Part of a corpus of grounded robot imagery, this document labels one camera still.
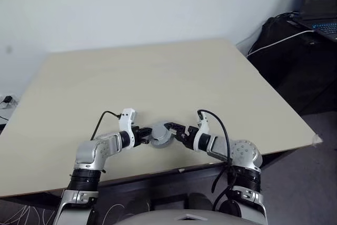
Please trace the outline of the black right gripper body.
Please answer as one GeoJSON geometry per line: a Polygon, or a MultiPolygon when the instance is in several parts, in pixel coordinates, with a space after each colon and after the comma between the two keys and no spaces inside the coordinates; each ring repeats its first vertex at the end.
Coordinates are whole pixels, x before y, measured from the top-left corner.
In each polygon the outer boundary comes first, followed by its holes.
{"type": "Polygon", "coordinates": [[[194,149],[193,148],[194,139],[195,139],[195,136],[196,136],[198,130],[199,129],[194,127],[194,126],[189,126],[189,128],[187,130],[187,134],[182,135],[182,143],[188,149],[194,149]]]}

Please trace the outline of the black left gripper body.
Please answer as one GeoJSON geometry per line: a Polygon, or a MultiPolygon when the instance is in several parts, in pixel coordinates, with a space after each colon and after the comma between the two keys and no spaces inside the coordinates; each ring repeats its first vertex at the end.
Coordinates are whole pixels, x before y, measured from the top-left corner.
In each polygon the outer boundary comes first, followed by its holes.
{"type": "Polygon", "coordinates": [[[140,137],[141,131],[139,126],[132,126],[132,133],[134,135],[133,146],[139,146],[142,143],[142,138],[140,137]]]}

